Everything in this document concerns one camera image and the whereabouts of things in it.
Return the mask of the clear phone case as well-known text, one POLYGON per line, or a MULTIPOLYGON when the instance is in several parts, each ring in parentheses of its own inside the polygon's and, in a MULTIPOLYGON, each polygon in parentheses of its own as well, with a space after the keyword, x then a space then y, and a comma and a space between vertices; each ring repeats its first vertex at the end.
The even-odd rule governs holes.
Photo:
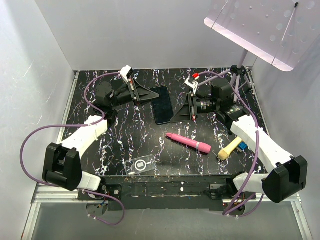
POLYGON ((127 176, 139 175, 156 169, 155 156, 145 155, 124 162, 124 170, 127 176))

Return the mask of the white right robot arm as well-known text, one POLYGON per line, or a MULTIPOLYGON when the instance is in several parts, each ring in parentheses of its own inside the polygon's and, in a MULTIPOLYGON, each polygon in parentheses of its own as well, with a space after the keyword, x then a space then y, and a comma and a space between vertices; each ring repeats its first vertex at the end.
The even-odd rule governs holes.
POLYGON ((239 137, 262 162, 267 173, 237 173, 226 180, 226 186, 215 192, 237 199, 244 192, 266 195, 280 203, 303 190, 307 183, 308 162, 281 148, 259 127, 257 118, 245 103, 232 99, 234 88, 224 78, 211 85, 211 96, 189 93, 183 107, 171 118, 171 123, 195 121, 198 114, 215 113, 217 120, 239 137))

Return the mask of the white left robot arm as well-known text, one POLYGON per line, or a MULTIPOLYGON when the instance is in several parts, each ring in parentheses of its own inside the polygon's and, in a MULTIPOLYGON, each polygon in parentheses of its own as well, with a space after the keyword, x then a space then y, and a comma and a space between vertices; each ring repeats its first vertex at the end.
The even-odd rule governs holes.
POLYGON ((159 98, 159 94, 131 78, 116 90, 111 83, 101 82, 95 87, 94 95, 92 113, 84 126, 61 143, 51 143, 47 147, 42 178, 69 191, 89 190, 95 200, 101 200, 106 196, 106 187, 99 176, 82 170, 82 156, 115 123, 116 107, 130 102, 144 105, 159 98))

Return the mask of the phone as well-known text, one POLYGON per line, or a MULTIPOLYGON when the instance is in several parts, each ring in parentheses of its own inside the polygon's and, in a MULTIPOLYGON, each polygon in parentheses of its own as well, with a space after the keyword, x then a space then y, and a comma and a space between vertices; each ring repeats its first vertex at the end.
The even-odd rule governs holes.
POLYGON ((111 80, 111 85, 114 89, 118 89, 123 85, 122 79, 113 79, 111 80))

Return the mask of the black smartphone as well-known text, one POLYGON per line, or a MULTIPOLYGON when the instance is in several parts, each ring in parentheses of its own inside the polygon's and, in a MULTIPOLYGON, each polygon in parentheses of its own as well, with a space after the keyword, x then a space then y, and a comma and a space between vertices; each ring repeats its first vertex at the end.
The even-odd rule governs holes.
POLYGON ((159 97, 151 102, 155 123, 157 125, 170 123, 174 113, 167 86, 152 87, 151 90, 159 94, 159 97))

